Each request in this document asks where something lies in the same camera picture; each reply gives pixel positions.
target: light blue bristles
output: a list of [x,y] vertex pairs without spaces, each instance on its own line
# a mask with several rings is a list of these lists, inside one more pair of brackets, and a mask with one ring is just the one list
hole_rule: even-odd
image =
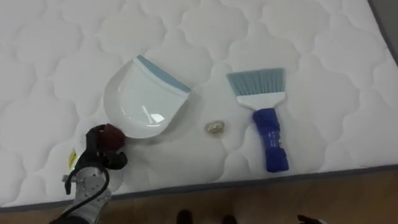
[[285,91],[283,68],[230,73],[227,79],[236,96]]
[[137,59],[146,67],[148,70],[154,74],[157,78],[161,79],[163,82],[174,86],[175,88],[184,91],[185,93],[191,92],[191,89],[184,85],[182,82],[178,81],[176,78],[168,74],[167,72],[160,69],[158,66],[154,65],[152,62],[148,61],[148,59],[144,58],[141,55],[137,56]]

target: yellow label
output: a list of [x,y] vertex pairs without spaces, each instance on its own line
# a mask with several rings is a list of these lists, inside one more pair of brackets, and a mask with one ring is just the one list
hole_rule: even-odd
[[75,150],[72,150],[72,152],[69,155],[69,160],[68,160],[68,165],[69,165],[69,169],[72,169],[73,167],[73,163],[75,163],[75,160],[77,158],[77,154]]

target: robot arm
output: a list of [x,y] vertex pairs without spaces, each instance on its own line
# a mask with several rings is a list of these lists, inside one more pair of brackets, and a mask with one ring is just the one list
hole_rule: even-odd
[[76,183],[75,200],[71,207],[50,224],[99,223],[101,212],[111,200],[107,169],[122,169],[127,164],[127,157],[123,152],[117,154],[112,150],[104,150],[110,147],[107,147],[106,140],[99,138],[106,126],[94,127],[86,134],[86,150],[80,156],[75,169],[63,180],[68,195],[72,182]]

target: gold object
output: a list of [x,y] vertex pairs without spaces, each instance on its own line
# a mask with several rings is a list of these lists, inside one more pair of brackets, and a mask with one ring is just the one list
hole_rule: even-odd
[[213,121],[206,124],[205,130],[209,134],[219,134],[224,131],[224,127],[224,121]]

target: brush bristles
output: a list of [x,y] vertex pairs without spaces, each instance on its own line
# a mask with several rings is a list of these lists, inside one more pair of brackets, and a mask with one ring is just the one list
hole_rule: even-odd
[[236,96],[285,91],[283,68],[230,73],[227,79]]

